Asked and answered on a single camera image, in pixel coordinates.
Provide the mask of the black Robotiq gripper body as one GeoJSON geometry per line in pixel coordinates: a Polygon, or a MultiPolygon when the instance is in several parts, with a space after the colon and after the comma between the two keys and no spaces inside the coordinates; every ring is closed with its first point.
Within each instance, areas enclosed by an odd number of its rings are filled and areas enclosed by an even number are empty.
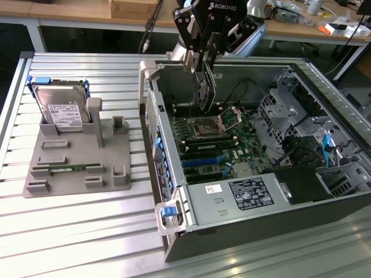
{"type": "Polygon", "coordinates": [[[226,39],[247,14],[247,1],[191,1],[194,39],[226,39]]]}

